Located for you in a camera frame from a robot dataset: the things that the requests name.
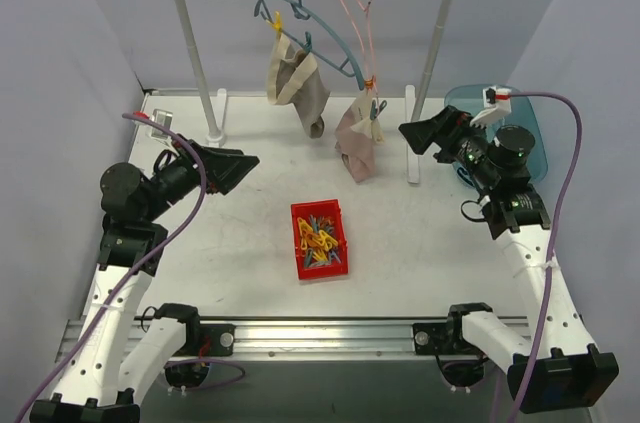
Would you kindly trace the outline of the teal clothespin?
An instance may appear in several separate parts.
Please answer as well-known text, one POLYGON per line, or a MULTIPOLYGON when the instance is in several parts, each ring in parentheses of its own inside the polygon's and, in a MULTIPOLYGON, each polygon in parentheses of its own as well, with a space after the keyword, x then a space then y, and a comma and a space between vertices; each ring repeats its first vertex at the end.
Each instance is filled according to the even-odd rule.
POLYGON ((384 111, 384 109, 386 107, 387 107, 387 101, 386 100, 373 99, 371 101, 369 119, 371 121, 375 121, 380 116, 380 114, 384 111))

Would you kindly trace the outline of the pink cream underwear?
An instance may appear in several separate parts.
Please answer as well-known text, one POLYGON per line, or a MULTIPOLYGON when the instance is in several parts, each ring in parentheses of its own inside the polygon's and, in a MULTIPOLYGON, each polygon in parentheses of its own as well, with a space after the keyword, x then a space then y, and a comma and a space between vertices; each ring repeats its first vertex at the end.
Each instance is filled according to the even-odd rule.
POLYGON ((343 114, 335 130, 336 150, 356 183, 372 177, 376 171, 375 145, 384 141, 379 117, 369 119, 372 93, 364 90, 343 114))

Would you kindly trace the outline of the grey beige underwear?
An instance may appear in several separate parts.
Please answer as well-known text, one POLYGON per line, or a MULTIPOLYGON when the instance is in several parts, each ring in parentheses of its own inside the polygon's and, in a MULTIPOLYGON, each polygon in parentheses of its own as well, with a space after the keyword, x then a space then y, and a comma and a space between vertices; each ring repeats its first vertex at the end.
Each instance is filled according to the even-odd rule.
POLYGON ((322 117, 330 91, 324 85, 315 56, 296 50, 291 40, 278 33, 274 41, 266 80, 271 105, 292 105, 305 134, 320 138, 325 130, 322 117))

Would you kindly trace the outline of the blue clothespin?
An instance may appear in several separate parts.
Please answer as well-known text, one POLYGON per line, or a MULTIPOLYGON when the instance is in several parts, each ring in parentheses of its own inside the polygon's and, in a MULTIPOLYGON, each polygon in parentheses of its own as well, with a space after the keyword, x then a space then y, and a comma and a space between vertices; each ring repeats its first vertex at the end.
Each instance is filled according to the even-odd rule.
POLYGON ((306 53, 311 53, 313 50, 313 42, 312 42, 312 35, 310 32, 306 31, 305 32, 305 41, 302 45, 302 49, 306 52, 306 53))

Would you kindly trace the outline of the yellow clothespin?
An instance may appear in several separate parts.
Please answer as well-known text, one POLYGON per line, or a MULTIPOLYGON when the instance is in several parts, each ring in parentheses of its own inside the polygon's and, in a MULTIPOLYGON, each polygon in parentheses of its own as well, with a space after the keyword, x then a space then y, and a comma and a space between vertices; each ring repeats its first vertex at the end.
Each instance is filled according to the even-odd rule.
POLYGON ((282 29, 283 29, 282 18, 281 18, 281 14, 278 11, 275 12, 273 19, 271 21, 268 21, 268 24, 273 28, 273 30, 277 34, 282 33, 282 29))

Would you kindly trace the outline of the pink wire hanger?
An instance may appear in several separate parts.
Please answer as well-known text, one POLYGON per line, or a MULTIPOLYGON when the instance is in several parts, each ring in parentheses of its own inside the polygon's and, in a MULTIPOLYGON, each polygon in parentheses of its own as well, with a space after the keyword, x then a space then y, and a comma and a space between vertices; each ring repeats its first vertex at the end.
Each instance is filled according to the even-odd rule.
POLYGON ((360 32, 359 26, 356 23, 356 19, 352 15, 352 12, 349 9, 349 6, 346 4, 345 0, 339 0, 344 12, 346 13, 352 28, 356 34, 358 39, 360 50, 362 54, 365 74, 364 81, 369 79, 371 76, 375 75, 377 79, 377 62, 376 62, 376 54, 374 47, 374 38, 371 24, 371 6, 373 0, 366 0, 363 2, 362 0, 354 0, 357 4, 358 8, 363 14, 364 22, 366 24, 366 37, 367 44, 365 44, 362 34, 360 32))

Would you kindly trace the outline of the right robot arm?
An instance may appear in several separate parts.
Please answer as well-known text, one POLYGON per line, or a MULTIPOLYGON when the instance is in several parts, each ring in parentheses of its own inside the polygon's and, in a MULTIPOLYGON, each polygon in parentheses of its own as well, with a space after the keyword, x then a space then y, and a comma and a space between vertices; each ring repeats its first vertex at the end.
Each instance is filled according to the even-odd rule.
POLYGON ((439 163, 457 163, 479 193, 483 222, 509 265, 532 332, 525 340, 484 303, 453 305, 441 346, 471 347, 507 377, 516 409, 525 414, 593 406, 619 374, 615 355, 598 349, 573 304, 551 248, 554 235, 544 202, 527 167, 536 140, 517 125, 493 138, 453 106, 399 131, 422 155, 431 145, 439 163))

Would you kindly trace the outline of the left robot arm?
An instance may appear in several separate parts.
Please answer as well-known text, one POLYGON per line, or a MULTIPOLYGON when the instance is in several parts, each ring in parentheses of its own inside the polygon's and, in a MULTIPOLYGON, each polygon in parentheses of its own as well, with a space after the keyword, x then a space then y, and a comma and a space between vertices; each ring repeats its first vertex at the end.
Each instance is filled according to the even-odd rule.
POLYGON ((174 237, 157 220, 194 189, 201 195, 229 193, 259 159, 193 140, 171 145, 156 159, 151 177, 128 162, 102 175, 105 216, 90 309, 78 343, 55 373, 58 383, 50 397, 33 403, 30 421, 137 422, 168 360, 200 348, 197 308, 165 303, 142 340, 125 350, 138 306, 174 237))

